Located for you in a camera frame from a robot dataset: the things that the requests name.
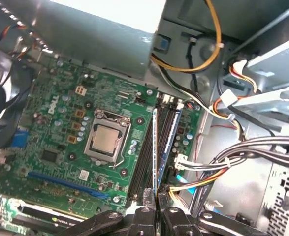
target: screw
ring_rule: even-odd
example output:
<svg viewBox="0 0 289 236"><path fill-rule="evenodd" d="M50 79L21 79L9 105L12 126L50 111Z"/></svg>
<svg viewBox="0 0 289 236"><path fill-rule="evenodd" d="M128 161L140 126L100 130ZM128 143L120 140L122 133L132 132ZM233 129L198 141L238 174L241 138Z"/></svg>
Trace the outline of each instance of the screw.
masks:
<svg viewBox="0 0 289 236"><path fill-rule="evenodd" d="M193 236L194 233L193 233L192 231L186 231L186 235L188 235L188 236Z"/></svg>
<svg viewBox="0 0 289 236"><path fill-rule="evenodd" d="M108 216L108 218L110 218L110 219L114 219L114 218L117 218L118 217L118 214L117 213L111 213L111 214L109 214L109 216Z"/></svg>
<svg viewBox="0 0 289 236"><path fill-rule="evenodd" d="M172 207L171 209L169 209L169 211L170 211L171 213L176 213L176 212L178 212L178 209L177 209L177 208L174 208L174 207Z"/></svg>
<svg viewBox="0 0 289 236"><path fill-rule="evenodd" d="M150 209L148 209L147 207L145 207L145 208L143 208L141 211L142 211L142 212L149 212Z"/></svg>
<svg viewBox="0 0 289 236"><path fill-rule="evenodd" d="M149 89L149 90L146 91L146 94L149 95L149 96L152 96L153 91Z"/></svg>
<svg viewBox="0 0 289 236"><path fill-rule="evenodd" d="M199 105L195 105L195 106L194 106L194 109L195 109L196 111L200 111L200 110L201 110L201 107L200 107Z"/></svg>
<svg viewBox="0 0 289 236"><path fill-rule="evenodd" d="M120 198L118 196L116 196L113 198L113 201L114 201L114 203L118 203L118 202L120 202Z"/></svg>
<svg viewBox="0 0 289 236"><path fill-rule="evenodd" d="M211 219L212 215L210 213L204 213L203 217L206 218L206 219Z"/></svg>

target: white connector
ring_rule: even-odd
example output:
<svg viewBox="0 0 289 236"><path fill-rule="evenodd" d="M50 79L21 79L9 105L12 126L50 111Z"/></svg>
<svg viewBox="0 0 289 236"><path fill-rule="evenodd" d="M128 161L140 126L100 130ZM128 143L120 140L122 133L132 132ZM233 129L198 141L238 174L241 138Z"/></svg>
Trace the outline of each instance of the white connector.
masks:
<svg viewBox="0 0 289 236"><path fill-rule="evenodd" d="M170 101L170 96L165 94L163 96L163 104L167 104L167 103L169 103L169 101Z"/></svg>
<svg viewBox="0 0 289 236"><path fill-rule="evenodd" d="M175 158L174 162L175 162L175 168L177 170L184 170L185 167L179 163L183 163L186 162L188 159L187 156L183 155L183 154L178 154L177 157Z"/></svg>

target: yellow wire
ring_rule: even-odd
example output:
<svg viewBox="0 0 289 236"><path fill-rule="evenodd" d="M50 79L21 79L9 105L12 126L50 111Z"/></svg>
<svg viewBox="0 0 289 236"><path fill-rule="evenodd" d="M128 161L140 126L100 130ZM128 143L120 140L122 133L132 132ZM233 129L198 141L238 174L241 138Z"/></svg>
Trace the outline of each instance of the yellow wire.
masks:
<svg viewBox="0 0 289 236"><path fill-rule="evenodd" d="M166 68L166 69L169 69L169 70L173 70L173 71L180 71L180 72L195 72L195 71L199 71L199 70L202 70L206 67L208 67L214 60L215 58L218 56L219 52L220 52L220 47L221 47L221 43L222 43L222 32L221 32L221 26L220 26L220 22L219 22L219 18L217 16L217 13L215 11L215 8L211 2L211 0L205 0L209 9L210 9L210 13L211 13L211 16L212 16L212 19L213 19L213 22L214 22L214 26L215 26L215 30L216 30L216 46L215 46L215 50L214 52L212 53L212 55L209 57L209 59L207 61L205 61L204 64L196 67L196 68L193 68L193 69L184 69L184 68L179 68L179 67L174 67L174 66L171 66L171 65L168 65L156 58L154 58L153 56L151 56L152 60Z"/></svg>
<svg viewBox="0 0 289 236"><path fill-rule="evenodd" d="M219 178L220 176L217 176L215 178L212 178L212 179L209 179L209 180L206 180L206 181L203 181L201 183L195 183L195 184L191 184L189 186L182 186L182 187L170 187L170 191L169 192L177 192L177 191L180 191L180 190L184 190L184 189L189 189L189 188L195 188L195 187L198 187L198 186L201 186L201 185L204 185L204 184L208 184L208 183L211 183L213 181L215 181L217 178Z"/></svg>
<svg viewBox="0 0 289 236"><path fill-rule="evenodd" d="M238 78L238 79L240 79L240 80L244 80L244 81L250 83L250 84L253 86L253 88L254 88L254 93L257 93L258 87L257 87L256 82L255 82L252 78L250 78L250 77L248 77L248 76L246 76L246 75L238 76L238 75L234 74L234 73L232 72L232 68L231 68L231 67L229 68L229 72L230 72L230 74L231 74L232 76L234 76L235 78Z"/></svg>

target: cable tie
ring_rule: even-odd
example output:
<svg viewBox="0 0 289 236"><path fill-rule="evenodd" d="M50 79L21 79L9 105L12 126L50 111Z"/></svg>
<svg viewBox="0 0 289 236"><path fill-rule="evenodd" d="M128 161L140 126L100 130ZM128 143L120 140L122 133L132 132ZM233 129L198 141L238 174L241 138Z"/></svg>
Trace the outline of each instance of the cable tie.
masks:
<svg viewBox="0 0 289 236"><path fill-rule="evenodd" d="M227 164L227 167L231 168L231 161L228 157L224 158L224 162Z"/></svg>
<svg viewBox="0 0 289 236"><path fill-rule="evenodd" d="M217 43L217 46L218 46L219 48L223 48L223 47L224 47L224 43Z"/></svg>

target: blue ram module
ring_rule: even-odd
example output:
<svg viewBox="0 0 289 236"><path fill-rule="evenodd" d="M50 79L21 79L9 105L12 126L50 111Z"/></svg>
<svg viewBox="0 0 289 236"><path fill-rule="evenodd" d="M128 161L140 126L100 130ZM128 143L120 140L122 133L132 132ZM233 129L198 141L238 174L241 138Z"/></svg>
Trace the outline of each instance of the blue ram module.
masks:
<svg viewBox="0 0 289 236"><path fill-rule="evenodd" d="M166 147L165 147L165 150L163 151L162 158L160 161L160 167L159 167L159 171L158 171L158 187L160 186L160 183L162 180L162 176L163 176L166 164L167 164L170 150L171 150L172 145L173 145L173 141L174 141L174 138L176 135L176 131L178 128L178 124L179 124L179 120L180 120L181 115L182 115L182 110L176 110L175 117L174 117L173 122L172 122L172 127L170 129L169 134L168 134Z"/></svg>

